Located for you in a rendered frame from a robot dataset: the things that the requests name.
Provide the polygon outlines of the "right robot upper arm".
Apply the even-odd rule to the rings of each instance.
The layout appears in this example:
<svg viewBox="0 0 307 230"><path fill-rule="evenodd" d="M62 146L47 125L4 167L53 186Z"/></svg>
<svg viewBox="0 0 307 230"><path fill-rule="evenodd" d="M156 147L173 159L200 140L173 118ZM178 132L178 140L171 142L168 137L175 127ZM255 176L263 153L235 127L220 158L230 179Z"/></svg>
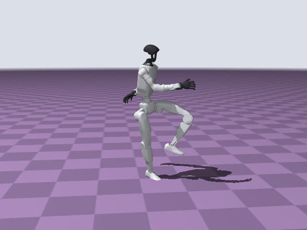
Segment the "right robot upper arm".
<svg viewBox="0 0 307 230"><path fill-rule="evenodd" d="M148 70L145 67L141 68L140 71L138 72L138 74L141 78L143 78L146 81L146 83L150 86L150 88L154 92L157 92L157 91L154 90L155 83L154 83L152 77L149 75ZM160 84L157 84L157 85L160 85Z"/></svg>

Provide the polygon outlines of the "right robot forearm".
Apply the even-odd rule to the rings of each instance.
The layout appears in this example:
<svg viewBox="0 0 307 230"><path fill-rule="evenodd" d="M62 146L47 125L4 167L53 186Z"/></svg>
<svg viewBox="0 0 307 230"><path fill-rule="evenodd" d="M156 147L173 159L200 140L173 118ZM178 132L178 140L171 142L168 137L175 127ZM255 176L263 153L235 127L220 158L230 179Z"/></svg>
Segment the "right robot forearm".
<svg viewBox="0 0 307 230"><path fill-rule="evenodd" d="M175 91L177 88L181 88L180 83L168 84L168 85L154 85L153 89L157 92Z"/></svg>

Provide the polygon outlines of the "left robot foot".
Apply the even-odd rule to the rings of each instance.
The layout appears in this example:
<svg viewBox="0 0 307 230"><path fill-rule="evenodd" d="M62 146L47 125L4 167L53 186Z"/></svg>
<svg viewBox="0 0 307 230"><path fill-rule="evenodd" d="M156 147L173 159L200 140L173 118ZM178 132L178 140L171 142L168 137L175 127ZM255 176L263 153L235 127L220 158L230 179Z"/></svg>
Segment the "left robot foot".
<svg viewBox="0 0 307 230"><path fill-rule="evenodd" d="M175 147L172 147L172 145L170 145L169 143L166 143L165 146L164 146L164 149L172 151L172 152L179 154L179 155L184 155L184 152L182 152L180 149L178 149L176 147L176 145L175 145Z"/></svg>

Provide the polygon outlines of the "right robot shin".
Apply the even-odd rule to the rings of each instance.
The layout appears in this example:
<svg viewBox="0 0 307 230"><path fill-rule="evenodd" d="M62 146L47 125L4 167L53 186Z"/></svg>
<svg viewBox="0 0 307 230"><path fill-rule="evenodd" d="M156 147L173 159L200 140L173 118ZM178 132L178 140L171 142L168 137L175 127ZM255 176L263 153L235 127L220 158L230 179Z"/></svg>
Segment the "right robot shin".
<svg viewBox="0 0 307 230"><path fill-rule="evenodd" d="M144 143L141 142L140 146L142 149L143 158L147 165L148 172L149 173L154 172L153 171L153 152L152 152L151 145L148 145L148 147L146 148Z"/></svg>

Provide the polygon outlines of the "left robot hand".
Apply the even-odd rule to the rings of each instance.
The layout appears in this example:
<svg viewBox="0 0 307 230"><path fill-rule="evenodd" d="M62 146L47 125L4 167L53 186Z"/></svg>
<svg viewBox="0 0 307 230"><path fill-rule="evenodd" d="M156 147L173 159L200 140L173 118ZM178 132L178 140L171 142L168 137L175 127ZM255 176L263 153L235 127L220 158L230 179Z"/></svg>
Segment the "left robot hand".
<svg viewBox="0 0 307 230"><path fill-rule="evenodd" d="M132 100L132 97L133 96L136 96L136 95L134 95L136 93L136 91L134 90L134 91L132 91L131 93L129 93L127 96L125 96L124 98L123 98L123 102L124 103L128 103L128 100L129 100L129 98L131 98L131 100Z"/></svg>

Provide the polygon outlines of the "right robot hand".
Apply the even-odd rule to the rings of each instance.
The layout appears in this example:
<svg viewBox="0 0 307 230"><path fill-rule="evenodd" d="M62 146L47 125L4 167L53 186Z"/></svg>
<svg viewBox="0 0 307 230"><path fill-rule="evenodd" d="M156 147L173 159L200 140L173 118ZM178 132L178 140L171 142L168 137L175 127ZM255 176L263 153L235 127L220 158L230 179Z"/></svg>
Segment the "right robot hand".
<svg viewBox="0 0 307 230"><path fill-rule="evenodd" d="M181 90L182 88L184 89L193 89L195 90L195 83L194 81L189 81L190 79L185 80L183 83L180 82L181 88L177 88L176 90ZM192 88L194 87L194 88Z"/></svg>

